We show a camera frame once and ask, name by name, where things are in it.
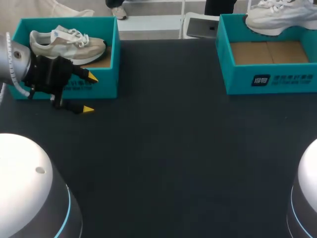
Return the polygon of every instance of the white shoe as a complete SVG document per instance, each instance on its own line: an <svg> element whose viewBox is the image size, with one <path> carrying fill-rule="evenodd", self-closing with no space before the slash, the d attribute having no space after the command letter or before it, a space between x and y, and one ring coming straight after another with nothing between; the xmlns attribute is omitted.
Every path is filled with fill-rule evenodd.
<svg viewBox="0 0 317 238"><path fill-rule="evenodd" d="M96 61L106 52L106 43L103 39L92 38L76 29L68 30L62 26L49 33L32 31L30 45L37 56L51 59L62 56L71 60L74 65Z"/></svg>
<svg viewBox="0 0 317 238"><path fill-rule="evenodd" d="M252 31L268 36L291 26L317 30L317 5L313 0L262 0L244 19Z"/></svg>
<svg viewBox="0 0 317 238"><path fill-rule="evenodd" d="M111 12L118 20L125 20L128 17L123 6L111 8Z"/></svg>

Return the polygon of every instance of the beige sneaker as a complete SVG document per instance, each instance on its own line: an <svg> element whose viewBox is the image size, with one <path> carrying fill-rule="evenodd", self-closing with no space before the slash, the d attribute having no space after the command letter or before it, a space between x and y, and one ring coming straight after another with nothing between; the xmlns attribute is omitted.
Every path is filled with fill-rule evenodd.
<svg viewBox="0 0 317 238"><path fill-rule="evenodd" d="M106 52L106 43L103 39L92 38L76 29L68 30L62 26L58 26L50 33L32 31L30 45L37 56L46 56L50 59L62 56L71 60L74 65L96 61Z"/></svg>
<svg viewBox="0 0 317 238"><path fill-rule="evenodd" d="M128 18L126 11L124 10L123 6L111 8L112 14L118 20L125 20Z"/></svg>

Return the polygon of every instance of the black table surface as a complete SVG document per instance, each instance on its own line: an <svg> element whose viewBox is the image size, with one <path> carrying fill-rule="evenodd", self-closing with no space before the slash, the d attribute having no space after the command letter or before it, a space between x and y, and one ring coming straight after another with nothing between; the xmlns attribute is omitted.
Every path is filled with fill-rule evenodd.
<svg viewBox="0 0 317 238"><path fill-rule="evenodd" d="M119 97L85 102L0 108L0 132L40 144L77 197L83 238L288 237L316 94L227 96L213 41L124 41Z"/></svg>

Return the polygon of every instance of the robotic arm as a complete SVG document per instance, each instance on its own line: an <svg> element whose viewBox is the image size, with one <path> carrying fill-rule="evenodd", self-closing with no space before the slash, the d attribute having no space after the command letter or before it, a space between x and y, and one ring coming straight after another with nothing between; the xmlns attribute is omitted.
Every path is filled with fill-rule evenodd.
<svg viewBox="0 0 317 238"><path fill-rule="evenodd" d="M0 35L0 48L3 49L0 52L0 82L14 85L29 99L33 99L36 92L51 94L51 102L56 109L66 109L76 114L94 110L62 99L64 86L72 74L90 83L98 82L89 70L73 65L70 60L60 56L55 59L36 57L28 47L11 41L9 33ZM20 82L30 87L30 92L24 90Z"/></svg>

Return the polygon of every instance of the teal shoebox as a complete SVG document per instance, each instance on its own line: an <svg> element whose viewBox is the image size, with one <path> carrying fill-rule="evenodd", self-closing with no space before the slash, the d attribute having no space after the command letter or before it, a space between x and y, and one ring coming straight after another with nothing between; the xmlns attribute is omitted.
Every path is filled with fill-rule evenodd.
<svg viewBox="0 0 317 238"><path fill-rule="evenodd" d="M219 21L216 48L227 94L317 92L317 31L291 27L263 36L243 16L224 14Z"/></svg>
<svg viewBox="0 0 317 238"><path fill-rule="evenodd" d="M99 80L96 84L86 83L78 76L73 75L64 88L65 99L101 99L116 98L119 78L120 38L115 17L63 17L63 18L23 18L21 19L12 40L30 46L29 35L32 30L51 32L58 25L67 29L76 29L90 37L101 38L111 47L109 67L87 68ZM15 99L26 99L13 86L9 87ZM50 95L36 92L34 99L49 99Z"/></svg>

